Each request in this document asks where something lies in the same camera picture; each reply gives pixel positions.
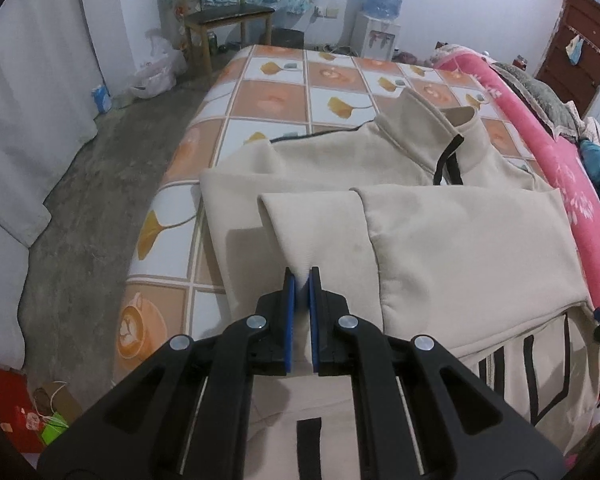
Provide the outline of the beige jacket with black trim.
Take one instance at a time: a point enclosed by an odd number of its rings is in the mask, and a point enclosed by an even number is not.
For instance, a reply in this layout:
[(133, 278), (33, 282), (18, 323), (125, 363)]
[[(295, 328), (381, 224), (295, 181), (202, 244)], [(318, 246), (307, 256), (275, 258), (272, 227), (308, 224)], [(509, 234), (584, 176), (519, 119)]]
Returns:
[(406, 90), (361, 127), (260, 140), (206, 170), (201, 193), (232, 312), (294, 274), (384, 334), (426, 334), (513, 408), (533, 448), (588, 433), (600, 348), (556, 188), (506, 160), (470, 107)]

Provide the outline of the orange white patterned bed sheet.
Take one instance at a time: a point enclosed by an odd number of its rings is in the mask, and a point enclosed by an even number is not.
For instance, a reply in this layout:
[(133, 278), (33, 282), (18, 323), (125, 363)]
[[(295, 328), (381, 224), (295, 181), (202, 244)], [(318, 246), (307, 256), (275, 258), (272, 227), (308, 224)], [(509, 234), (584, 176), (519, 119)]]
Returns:
[(496, 93), (457, 66), (435, 70), (281, 47), (240, 50), (198, 107), (133, 250), (114, 350), (121, 380), (169, 337), (224, 327), (228, 302), (201, 206), (199, 175), (243, 145), (362, 125), (405, 89), (439, 108), (471, 106), (511, 164), (542, 172)]

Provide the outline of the green paper bag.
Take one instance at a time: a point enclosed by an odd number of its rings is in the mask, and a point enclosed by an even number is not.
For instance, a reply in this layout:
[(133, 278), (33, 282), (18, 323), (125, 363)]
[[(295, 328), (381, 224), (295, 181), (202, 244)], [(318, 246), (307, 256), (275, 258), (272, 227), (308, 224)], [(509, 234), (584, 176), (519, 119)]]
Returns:
[(42, 423), (40, 437), (45, 445), (50, 445), (69, 428), (69, 423), (58, 412), (43, 416)]

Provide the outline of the brown cardboard box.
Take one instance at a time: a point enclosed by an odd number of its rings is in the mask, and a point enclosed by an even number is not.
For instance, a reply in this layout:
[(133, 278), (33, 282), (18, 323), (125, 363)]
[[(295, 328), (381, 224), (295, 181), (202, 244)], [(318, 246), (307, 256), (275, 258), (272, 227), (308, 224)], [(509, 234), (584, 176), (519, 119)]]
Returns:
[(81, 405), (65, 382), (46, 382), (33, 390), (32, 399), (38, 414), (46, 417), (59, 415), (68, 425), (83, 414)]

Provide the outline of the red gift bag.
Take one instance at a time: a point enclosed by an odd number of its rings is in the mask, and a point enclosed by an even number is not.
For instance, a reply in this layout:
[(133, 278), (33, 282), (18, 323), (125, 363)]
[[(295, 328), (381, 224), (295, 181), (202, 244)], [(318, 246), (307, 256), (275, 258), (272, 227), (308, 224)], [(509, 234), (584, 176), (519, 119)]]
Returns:
[(0, 427), (16, 450), (40, 454), (45, 445), (38, 432), (41, 419), (27, 388), (27, 377), (0, 368)]

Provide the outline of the pink floral blanket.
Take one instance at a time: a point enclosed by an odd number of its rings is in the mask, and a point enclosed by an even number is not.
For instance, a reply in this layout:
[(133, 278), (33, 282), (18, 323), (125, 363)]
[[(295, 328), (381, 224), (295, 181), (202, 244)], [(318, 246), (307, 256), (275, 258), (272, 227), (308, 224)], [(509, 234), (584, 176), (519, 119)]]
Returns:
[(476, 77), (518, 131), (548, 183), (560, 191), (594, 308), (600, 310), (600, 199), (576, 146), (550, 134), (529, 105), (479, 53), (449, 44), (434, 51), (431, 64), (440, 70), (458, 70)]

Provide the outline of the grey lace-edged pillow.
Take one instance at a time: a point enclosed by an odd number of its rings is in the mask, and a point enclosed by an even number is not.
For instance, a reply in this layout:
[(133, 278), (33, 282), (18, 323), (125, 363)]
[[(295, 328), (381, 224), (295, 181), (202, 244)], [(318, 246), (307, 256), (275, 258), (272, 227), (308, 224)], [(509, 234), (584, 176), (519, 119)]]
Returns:
[(562, 136), (577, 144), (580, 136), (580, 116), (572, 101), (562, 102), (548, 84), (535, 79), (513, 65), (496, 62), (491, 65), (535, 118), (554, 139)]

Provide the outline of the small blue white box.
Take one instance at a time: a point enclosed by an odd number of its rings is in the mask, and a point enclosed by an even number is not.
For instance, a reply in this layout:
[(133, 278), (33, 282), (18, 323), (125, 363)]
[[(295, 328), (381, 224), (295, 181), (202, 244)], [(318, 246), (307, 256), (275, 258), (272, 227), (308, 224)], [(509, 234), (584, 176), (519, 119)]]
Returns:
[(92, 98), (99, 114), (107, 114), (112, 109), (112, 99), (104, 84), (92, 90)]

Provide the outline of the white plastic bag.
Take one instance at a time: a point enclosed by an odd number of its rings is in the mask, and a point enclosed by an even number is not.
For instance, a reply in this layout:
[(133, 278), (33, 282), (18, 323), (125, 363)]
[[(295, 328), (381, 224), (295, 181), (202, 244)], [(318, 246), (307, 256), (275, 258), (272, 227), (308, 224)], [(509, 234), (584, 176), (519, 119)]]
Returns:
[(183, 52), (175, 49), (158, 29), (148, 30), (147, 37), (151, 45), (150, 59), (129, 85), (131, 96), (141, 100), (150, 100), (170, 91), (175, 87), (178, 76), (187, 72)]

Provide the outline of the white curtain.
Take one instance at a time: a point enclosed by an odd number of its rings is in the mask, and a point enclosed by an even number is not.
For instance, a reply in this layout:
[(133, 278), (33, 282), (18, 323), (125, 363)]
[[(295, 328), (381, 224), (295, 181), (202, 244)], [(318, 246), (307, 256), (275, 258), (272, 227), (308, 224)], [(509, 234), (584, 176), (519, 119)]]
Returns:
[(50, 223), (44, 202), (97, 133), (102, 82), (80, 0), (0, 7), (0, 365), (22, 367), (18, 307), (29, 250)]

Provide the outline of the dark red wooden door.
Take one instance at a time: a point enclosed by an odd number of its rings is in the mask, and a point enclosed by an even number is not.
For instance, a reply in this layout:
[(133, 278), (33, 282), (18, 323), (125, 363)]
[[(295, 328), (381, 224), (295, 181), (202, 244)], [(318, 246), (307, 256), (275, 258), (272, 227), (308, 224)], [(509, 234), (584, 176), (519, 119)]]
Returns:
[(564, 0), (536, 78), (580, 114), (590, 108), (600, 90), (600, 3)]

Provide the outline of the white water dispenser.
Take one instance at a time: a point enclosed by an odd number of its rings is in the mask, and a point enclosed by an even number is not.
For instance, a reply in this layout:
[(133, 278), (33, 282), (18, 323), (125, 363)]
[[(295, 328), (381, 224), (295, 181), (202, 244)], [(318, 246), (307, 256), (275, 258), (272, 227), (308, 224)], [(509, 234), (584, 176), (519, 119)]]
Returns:
[(400, 25), (395, 21), (378, 20), (360, 11), (354, 22), (350, 47), (359, 58), (390, 61), (400, 30)]

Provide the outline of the blue cloth hanging on door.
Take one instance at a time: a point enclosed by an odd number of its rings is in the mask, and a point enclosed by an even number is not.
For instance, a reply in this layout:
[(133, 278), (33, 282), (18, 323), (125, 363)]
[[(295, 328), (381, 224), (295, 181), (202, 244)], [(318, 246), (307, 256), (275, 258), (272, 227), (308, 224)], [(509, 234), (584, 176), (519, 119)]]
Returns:
[(582, 48), (584, 45), (584, 38), (580, 35), (574, 36), (569, 44), (566, 45), (565, 51), (568, 58), (569, 63), (572, 66), (577, 66), (580, 62), (580, 58), (582, 55)]

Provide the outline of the black waste bin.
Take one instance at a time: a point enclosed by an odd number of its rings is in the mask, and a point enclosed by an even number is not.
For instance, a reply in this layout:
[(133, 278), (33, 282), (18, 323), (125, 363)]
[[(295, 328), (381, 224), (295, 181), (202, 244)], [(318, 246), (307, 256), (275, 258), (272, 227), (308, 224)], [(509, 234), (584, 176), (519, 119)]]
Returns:
[(304, 32), (283, 27), (272, 29), (271, 44), (274, 47), (287, 49), (304, 49)]

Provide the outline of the wooden chair with dark seat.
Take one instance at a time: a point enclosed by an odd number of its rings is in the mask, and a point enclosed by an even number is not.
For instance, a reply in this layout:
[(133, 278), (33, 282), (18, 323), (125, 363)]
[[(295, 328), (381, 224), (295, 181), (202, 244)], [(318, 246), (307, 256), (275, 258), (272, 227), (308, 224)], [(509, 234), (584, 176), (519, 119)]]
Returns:
[(200, 37), (201, 41), (201, 61), (204, 66), (209, 82), (212, 82), (213, 66), (210, 50), (209, 32), (212, 29), (238, 24), (240, 28), (240, 41), (246, 43), (247, 27), (246, 24), (255, 20), (263, 20), (265, 26), (264, 44), (272, 46), (273, 40), (273, 15), (275, 10), (270, 6), (262, 4), (248, 3), (247, 0), (238, 0), (235, 3), (222, 4), (222, 6), (208, 6), (200, 4), (200, 9), (196, 12), (186, 10), (187, 0), (183, 0), (183, 25), (185, 27), (185, 38), (189, 52), (193, 52), (192, 33)]

